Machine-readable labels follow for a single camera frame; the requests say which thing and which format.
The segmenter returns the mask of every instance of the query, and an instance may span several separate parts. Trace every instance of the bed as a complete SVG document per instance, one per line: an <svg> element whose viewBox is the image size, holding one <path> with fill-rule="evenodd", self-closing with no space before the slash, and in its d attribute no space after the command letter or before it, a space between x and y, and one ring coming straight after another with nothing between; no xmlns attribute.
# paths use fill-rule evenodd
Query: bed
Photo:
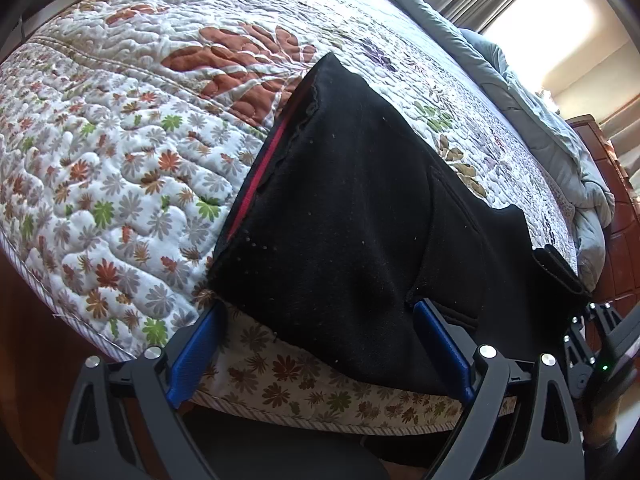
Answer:
<svg viewBox="0 0 640 480"><path fill-rule="evenodd" d="M206 274L226 215L274 117L329 52L473 193L517 205L533 245L578 269L574 205L392 0L84 0L50 20L0 66L7 259L111 358L165 344L214 299ZM350 380L228 310L194 402L362 434L449 430L460 415L448 397Z"/></svg>

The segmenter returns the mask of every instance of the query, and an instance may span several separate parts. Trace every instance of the silver screw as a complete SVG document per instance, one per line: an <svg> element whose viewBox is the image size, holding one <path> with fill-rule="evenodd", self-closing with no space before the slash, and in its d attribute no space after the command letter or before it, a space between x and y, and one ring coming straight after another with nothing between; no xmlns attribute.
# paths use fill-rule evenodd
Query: silver screw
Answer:
<svg viewBox="0 0 640 480"><path fill-rule="evenodd" d="M162 349L159 346L150 346L145 350L147 359L158 359L162 355Z"/></svg>
<svg viewBox="0 0 640 480"><path fill-rule="evenodd" d="M480 355L486 359L493 359L498 355L498 352L491 345L482 345L478 351Z"/></svg>
<svg viewBox="0 0 640 480"><path fill-rule="evenodd" d="M556 364L556 358L551 354L542 354L542 357L540 359L547 366L554 366Z"/></svg>
<svg viewBox="0 0 640 480"><path fill-rule="evenodd" d="M100 364L100 358L97 355L91 355L84 361L87 368L95 368Z"/></svg>

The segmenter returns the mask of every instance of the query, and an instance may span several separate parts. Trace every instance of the wooden floor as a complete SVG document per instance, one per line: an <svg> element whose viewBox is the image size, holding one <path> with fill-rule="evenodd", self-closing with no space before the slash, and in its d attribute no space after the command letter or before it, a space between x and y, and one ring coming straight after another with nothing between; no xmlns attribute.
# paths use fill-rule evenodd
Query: wooden floor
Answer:
<svg viewBox="0 0 640 480"><path fill-rule="evenodd" d="M54 477L78 371L99 351L36 297L0 253L0 418L32 469Z"/></svg>

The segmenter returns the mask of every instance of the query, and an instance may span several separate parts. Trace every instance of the light blue comforter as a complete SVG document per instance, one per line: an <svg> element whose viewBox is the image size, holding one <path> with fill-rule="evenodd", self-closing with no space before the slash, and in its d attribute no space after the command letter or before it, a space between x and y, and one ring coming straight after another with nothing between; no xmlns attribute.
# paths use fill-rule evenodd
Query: light blue comforter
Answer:
<svg viewBox="0 0 640 480"><path fill-rule="evenodd" d="M521 85L496 44L458 30L423 0L394 1L482 88L575 206L578 275L593 290L604 266L602 228L613 218L614 197L580 137Z"/></svg>

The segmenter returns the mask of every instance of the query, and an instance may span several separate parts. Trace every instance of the brown leather headboard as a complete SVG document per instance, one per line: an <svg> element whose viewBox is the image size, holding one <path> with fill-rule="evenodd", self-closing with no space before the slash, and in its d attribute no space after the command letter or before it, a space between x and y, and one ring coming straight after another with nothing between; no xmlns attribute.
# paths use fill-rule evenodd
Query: brown leather headboard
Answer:
<svg viewBox="0 0 640 480"><path fill-rule="evenodd" d="M590 115L569 119L616 198L613 221L605 229L607 257L593 293L594 301L611 301L622 316L640 301L640 201L598 124Z"/></svg>

